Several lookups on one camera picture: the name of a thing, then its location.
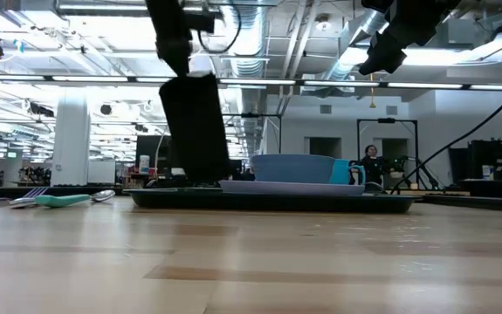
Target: ceiling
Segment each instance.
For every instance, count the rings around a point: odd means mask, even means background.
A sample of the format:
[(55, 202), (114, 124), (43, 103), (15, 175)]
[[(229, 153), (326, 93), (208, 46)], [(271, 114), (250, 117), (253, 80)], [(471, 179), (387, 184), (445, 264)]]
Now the ceiling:
[[(245, 4), (260, 4), (267, 8), (265, 48), (259, 58), (265, 62), (265, 77), (280, 78), (285, 55), (290, 45), (295, 15), (298, 11), (297, 0), (254, 1), (239, 0)], [(135, 5), (135, 1), (60, 1), (59, 5), (69, 7), (81, 3), (97, 5)], [(98, 75), (98, 76), (158, 76), (169, 77), (174, 73), (156, 57), (155, 32), (145, 12), (136, 10), (116, 10), (113, 14), (86, 14), (84, 10), (54, 10), (50, 0), (22, 0), (21, 10), (0, 8), (0, 38), (4, 56), (0, 60), (0, 74), (40, 74), (40, 75)], [(305, 17), (300, 26), (299, 38), (305, 36), (310, 6), (305, 9)], [(316, 16), (326, 14), (330, 27), (321, 30), (313, 27), (306, 41), (304, 56), (300, 58), (295, 73), (296, 78), (304, 74), (319, 75), (326, 72), (344, 51), (340, 46), (340, 35), (346, 22), (360, 18), (365, 13), (360, 1), (320, 1)], [(488, 17), (502, 14), (502, 1), (487, 0), (485, 5), (479, 1), (463, 1), (450, 19), (470, 21), (473, 36), (488, 38), (486, 24)], [(480, 19), (477, 24), (472, 20)], [(233, 30), (226, 23), (217, 20), (213, 36), (205, 37), (210, 48), (221, 48), (232, 39)], [(366, 47), (359, 43), (346, 50), (362, 52)], [(209, 54), (195, 43), (195, 54), (191, 67), (197, 70), (215, 71), (218, 77), (232, 75), (230, 66), (232, 54)], [(423, 66), (404, 65), (397, 72), (387, 74), (377, 72), (372, 77), (363, 77), (355, 68), (350, 79), (377, 80), (389, 82), (470, 82), (502, 83), (502, 60), (479, 66)], [(54, 140), (55, 120), (29, 113), (31, 103), (43, 106), (58, 114), (58, 95), (63, 86), (5, 84), (0, 82), (0, 152), (2, 146), (27, 147), (25, 158), (44, 160), (50, 158)], [(159, 87), (152, 86), (92, 86), (89, 89), (92, 113), (93, 159), (115, 158), (132, 160), (134, 158), (136, 135), (168, 134), (167, 122), (162, 104), (158, 97)], [(268, 88), (266, 92), (278, 94), (278, 88)], [(227, 88), (220, 90), (223, 113), (241, 113), (241, 90)], [(355, 88), (347, 96), (362, 99), (370, 95), (369, 88)], [(379, 97), (397, 97), (397, 102), (407, 103), (419, 95), (419, 91), (404, 89), (382, 89)], [(300, 104), (308, 106), (315, 101), (313, 97), (303, 98), (296, 92), (292, 96), (287, 114), (292, 110), (298, 113)], [(100, 112), (101, 105), (113, 108), (111, 115)], [(251, 123), (240, 117), (224, 117), (226, 132), (230, 139), (230, 155), (244, 158), (254, 154), (254, 148), (247, 145), (248, 129), (260, 136), (264, 121), (254, 119)], [(144, 125), (147, 132), (136, 131), (135, 124)]]

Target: ductwork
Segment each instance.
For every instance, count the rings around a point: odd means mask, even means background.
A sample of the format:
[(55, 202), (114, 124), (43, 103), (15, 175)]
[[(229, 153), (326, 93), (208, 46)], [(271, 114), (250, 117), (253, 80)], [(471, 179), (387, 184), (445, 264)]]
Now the ductwork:
[[(375, 10), (367, 10), (364, 15), (357, 17), (352, 21), (346, 22), (340, 35), (340, 57), (330, 67), (330, 70), (323, 73), (321, 78), (316, 79), (334, 81), (347, 79), (349, 73), (354, 69), (354, 65), (341, 63), (341, 57), (346, 52), (346, 49), (349, 45), (362, 41), (363, 39), (370, 38), (377, 31), (382, 31), (386, 24), (387, 21), (384, 18), (384, 14)], [(328, 96), (343, 96), (343, 94), (343, 89), (332, 87), (302, 90), (301, 92), (301, 95), (316, 96), (320, 98), (326, 98)]]
[[(238, 6), (241, 16), (241, 32), (230, 52), (236, 56), (249, 57), (260, 55), (265, 42), (266, 8), (261, 6)], [(227, 29), (238, 27), (237, 12), (232, 7), (222, 7)], [(235, 58), (231, 60), (231, 70), (238, 78), (263, 78), (265, 64), (262, 60), (252, 58)], [(242, 113), (263, 113), (265, 111), (266, 94), (259, 89), (241, 89)], [(260, 119), (241, 119), (249, 156), (260, 148), (264, 121)]]

